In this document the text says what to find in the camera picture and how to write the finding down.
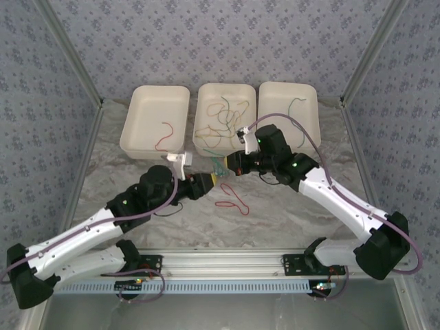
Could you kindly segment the cream plastic tray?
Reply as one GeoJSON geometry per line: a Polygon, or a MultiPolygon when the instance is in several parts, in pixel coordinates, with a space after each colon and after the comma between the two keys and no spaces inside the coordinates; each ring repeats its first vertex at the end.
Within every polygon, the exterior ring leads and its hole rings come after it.
{"type": "Polygon", "coordinates": [[[245,146],[237,130],[257,117],[256,90],[246,84],[207,83],[198,91],[192,141],[202,157],[222,157],[245,146]]]}
{"type": "MultiPolygon", "coordinates": [[[[320,146],[318,97],[311,85],[290,82],[264,82],[259,87],[258,117],[283,113],[295,119],[308,132],[316,146],[320,146]]],[[[294,153],[314,155],[315,149],[307,137],[287,118],[273,116],[261,121],[257,127],[274,124],[283,132],[294,153]]]]}
{"type": "Polygon", "coordinates": [[[184,149],[190,91],[183,86],[138,87],[131,97],[120,148],[134,160],[158,160],[184,149]]]}

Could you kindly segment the small black controller board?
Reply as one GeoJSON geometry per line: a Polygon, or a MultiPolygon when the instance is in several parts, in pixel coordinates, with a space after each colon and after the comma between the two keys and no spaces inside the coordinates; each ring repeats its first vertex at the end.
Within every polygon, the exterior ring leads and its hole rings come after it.
{"type": "Polygon", "coordinates": [[[337,287],[335,283],[320,280],[309,281],[309,286],[311,289],[309,295],[317,298],[328,298],[331,291],[337,287]]]}
{"type": "Polygon", "coordinates": [[[142,281],[138,280],[120,280],[113,286],[115,292],[140,292],[142,290],[142,281]]]}

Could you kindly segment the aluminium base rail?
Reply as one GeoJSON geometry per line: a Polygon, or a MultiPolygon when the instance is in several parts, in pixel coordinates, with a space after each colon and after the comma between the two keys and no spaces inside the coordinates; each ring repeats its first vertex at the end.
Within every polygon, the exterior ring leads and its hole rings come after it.
{"type": "Polygon", "coordinates": [[[70,259],[57,259],[49,255],[28,262],[34,275],[47,280],[57,278],[57,287],[92,278],[111,277],[118,281],[130,278],[165,279],[237,279],[272,278],[284,276],[281,258],[284,254],[303,254],[298,249],[238,249],[238,250],[140,250],[128,247],[108,247],[70,259]],[[95,269],[123,256],[162,255],[162,269],[141,269],[145,276],[134,276],[136,270],[99,276],[95,269]]]}

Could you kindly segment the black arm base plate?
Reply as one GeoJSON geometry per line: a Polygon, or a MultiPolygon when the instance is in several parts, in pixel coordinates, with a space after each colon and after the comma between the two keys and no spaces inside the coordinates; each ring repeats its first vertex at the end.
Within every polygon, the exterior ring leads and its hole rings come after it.
{"type": "Polygon", "coordinates": [[[305,254],[284,254],[281,258],[286,276],[332,276],[345,275],[344,266],[324,266],[318,259],[305,254]]]}
{"type": "Polygon", "coordinates": [[[116,258],[107,264],[99,265],[95,271],[99,276],[109,276],[110,274],[128,272],[136,270],[134,276],[145,276],[146,272],[141,269],[152,269],[161,272],[162,269],[162,255],[140,255],[140,256],[123,256],[116,258]]]}

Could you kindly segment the aluminium side rail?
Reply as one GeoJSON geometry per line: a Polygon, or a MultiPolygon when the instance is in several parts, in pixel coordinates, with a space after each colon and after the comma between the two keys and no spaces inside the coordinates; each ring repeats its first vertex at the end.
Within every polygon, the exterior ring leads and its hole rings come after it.
{"type": "Polygon", "coordinates": [[[75,181],[73,184],[73,188],[69,199],[67,200],[66,209],[63,215],[63,218],[60,223],[60,227],[58,233],[63,233],[66,229],[70,228],[72,220],[74,218],[76,208],[78,205],[78,201],[80,199],[80,194],[82,191],[82,187],[84,184],[87,168],[89,165],[89,161],[91,159],[91,155],[94,149],[94,145],[96,143],[96,138],[98,136],[100,124],[102,122],[103,112],[102,112],[102,104],[97,108],[96,114],[93,117],[93,122],[91,126],[91,130],[89,132],[89,137],[87,138],[85,150],[82,155],[82,159],[79,163],[78,171],[76,173],[75,181]]]}
{"type": "Polygon", "coordinates": [[[381,222],[384,222],[386,221],[386,217],[384,215],[380,215],[381,210],[377,208],[379,204],[377,193],[375,192],[371,175],[368,166],[366,165],[366,160],[360,146],[360,141],[356,133],[355,125],[353,123],[353,119],[351,118],[350,111],[345,105],[341,104],[341,112],[354,152],[355,160],[357,162],[357,167],[360,173],[367,201],[360,201],[360,198],[354,197],[354,194],[351,192],[342,192],[342,198],[354,208],[358,209],[359,213],[365,214],[367,218],[377,219],[381,222]]]}

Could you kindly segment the aluminium frame post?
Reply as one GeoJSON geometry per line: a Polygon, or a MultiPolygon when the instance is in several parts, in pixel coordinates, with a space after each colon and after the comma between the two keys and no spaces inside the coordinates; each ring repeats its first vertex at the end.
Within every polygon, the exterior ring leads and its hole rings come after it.
{"type": "Polygon", "coordinates": [[[346,84],[344,92],[340,96],[340,103],[343,107],[349,106],[353,101],[409,2],[410,0],[390,0],[388,2],[374,33],[362,53],[359,63],[346,84]]]}
{"type": "Polygon", "coordinates": [[[96,89],[94,82],[89,75],[89,72],[84,66],[79,53],[76,51],[74,44],[71,42],[67,31],[65,30],[61,20],[58,18],[49,0],[32,1],[40,12],[41,16],[43,17],[47,28],[56,39],[56,42],[61,48],[67,62],[70,64],[73,72],[79,79],[82,87],[91,99],[93,105],[98,109],[101,108],[102,98],[100,97],[98,90],[96,89]]]}

